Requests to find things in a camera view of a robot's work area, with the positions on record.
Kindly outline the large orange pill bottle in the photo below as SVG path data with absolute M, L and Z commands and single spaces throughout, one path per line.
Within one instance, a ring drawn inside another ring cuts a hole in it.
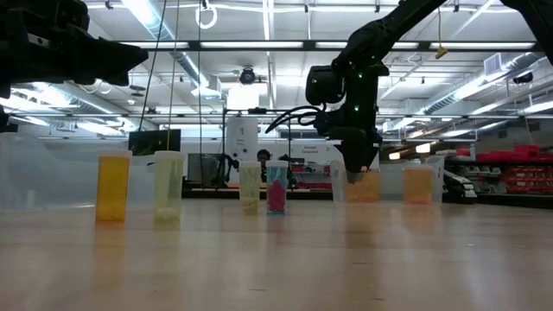
M 378 171 L 346 173 L 343 191 L 346 203 L 373 203 L 380 198 L 381 176 Z
M 434 171 L 431 167 L 407 167 L 402 173 L 404 202 L 429 205 L 432 202 Z

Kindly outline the small orange pill bottle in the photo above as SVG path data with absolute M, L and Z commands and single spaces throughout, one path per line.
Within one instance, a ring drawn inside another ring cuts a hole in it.
M 95 220 L 125 221 L 130 175 L 129 150 L 99 153 Z

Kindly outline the white air vent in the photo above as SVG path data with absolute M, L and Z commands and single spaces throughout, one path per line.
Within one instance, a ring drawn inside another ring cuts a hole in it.
M 491 76 L 502 71 L 502 53 L 496 53 L 483 61 L 484 74 Z

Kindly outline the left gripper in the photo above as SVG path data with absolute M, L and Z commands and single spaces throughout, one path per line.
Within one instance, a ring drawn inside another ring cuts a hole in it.
M 149 58 L 140 47 L 87 38 L 90 18 L 80 0 L 16 0 L 16 82 L 91 85 L 130 83 Z

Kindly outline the small yellow-green pill bottle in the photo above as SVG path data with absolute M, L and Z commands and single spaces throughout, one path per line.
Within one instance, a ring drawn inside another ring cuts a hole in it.
M 239 201 L 244 214 L 257 214 L 260 201 L 261 163 L 239 163 Z

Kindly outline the clear plastic bin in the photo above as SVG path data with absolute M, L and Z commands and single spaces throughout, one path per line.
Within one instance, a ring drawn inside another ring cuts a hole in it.
M 383 200 L 401 200 L 403 197 L 403 182 L 402 173 L 407 167 L 420 167 L 428 166 L 434 171 L 434 184 L 431 204 L 440 204 L 442 202 L 442 185 L 444 177 L 444 164 L 445 158 L 442 156 L 433 155 L 425 159 L 424 162 L 393 162 L 391 164 L 381 164 L 375 170 L 380 173 L 381 186 L 380 186 L 380 198 Z M 338 204 L 363 204 L 363 203 L 346 203 L 344 200 L 344 181 L 346 179 L 346 169 L 343 162 L 332 161 L 330 164 L 330 175 L 332 181 L 332 192 L 334 202 Z
M 121 143 L 0 134 L 0 211 L 96 206 L 99 158 L 131 156 Z

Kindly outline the blue bottle pink pills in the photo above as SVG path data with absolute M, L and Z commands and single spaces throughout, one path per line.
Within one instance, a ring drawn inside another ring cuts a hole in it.
M 286 161 L 266 162 L 266 199 L 268 213 L 286 212 L 288 188 L 288 163 Z

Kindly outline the white cabinet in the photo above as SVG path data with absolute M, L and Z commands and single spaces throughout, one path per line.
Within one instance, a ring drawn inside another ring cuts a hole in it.
M 238 161 L 256 161 L 258 123 L 253 117 L 235 117 L 226 125 L 226 153 Z

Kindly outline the black overhead beam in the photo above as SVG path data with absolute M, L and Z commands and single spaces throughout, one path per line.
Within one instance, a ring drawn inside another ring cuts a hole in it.
M 262 51 L 338 51 L 346 41 L 125 41 L 149 51 L 219 51 L 219 50 L 262 50 Z M 399 41 L 392 51 L 435 51 L 446 48 L 451 51 L 541 51 L 535 41 Z

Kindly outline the pale yellow bottle white pills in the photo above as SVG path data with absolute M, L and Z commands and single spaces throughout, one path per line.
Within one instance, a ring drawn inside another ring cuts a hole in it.
M 155 153 L 155 221 L 176 221 L 181 217 L 183 164 L 184 157 L 181 152 Z

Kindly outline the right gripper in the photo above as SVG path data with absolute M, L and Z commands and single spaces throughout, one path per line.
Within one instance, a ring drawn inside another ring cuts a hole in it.
M 342 154 L 349 183 L 359 181 L 361 169 L 371 166 L 382 143 L 375 125 L 378 78 L 382 75 L 382 62 L 334 73 L 333 80 L 340 89 L 321 102 L 324 105 L 336 104 L 341 99 L 345 102 L 337 110 L 316 115 L 319 135 L 342 141 L 335 148 Z

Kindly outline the black aluminium table frame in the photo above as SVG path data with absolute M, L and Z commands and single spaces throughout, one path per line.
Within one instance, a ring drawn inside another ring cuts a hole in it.
M 237 200 L 239 190 L 237 188 L 192 188 L 181 192 L 183 199 L 214 199 Z M 333 200 L 333 194 L 325 191 L 311 192 L 309 189 L 289 189 L 288 200 Z

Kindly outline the black monitor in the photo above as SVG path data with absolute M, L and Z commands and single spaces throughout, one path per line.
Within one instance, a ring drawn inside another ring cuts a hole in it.
M 131 132 L 129 134 L 128 150 L 134 156 L 150 156 L 157 151 L 180 151 L 181 130 Z

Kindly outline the red storage bins shelf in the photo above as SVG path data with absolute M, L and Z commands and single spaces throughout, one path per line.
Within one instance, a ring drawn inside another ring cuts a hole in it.
M 459 149 L 445 169 L 470 180 L 477 194 L 553 194 L 553 153 L 534 144 L 475 155 Z

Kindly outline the white sign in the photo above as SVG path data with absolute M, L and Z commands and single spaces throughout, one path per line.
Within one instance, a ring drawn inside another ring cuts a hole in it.
M 334 159 L 332 147 L 326 144 L 298 144 L 290 151 L 294 158 L 301 158 L 305 162 L 326 164 Z

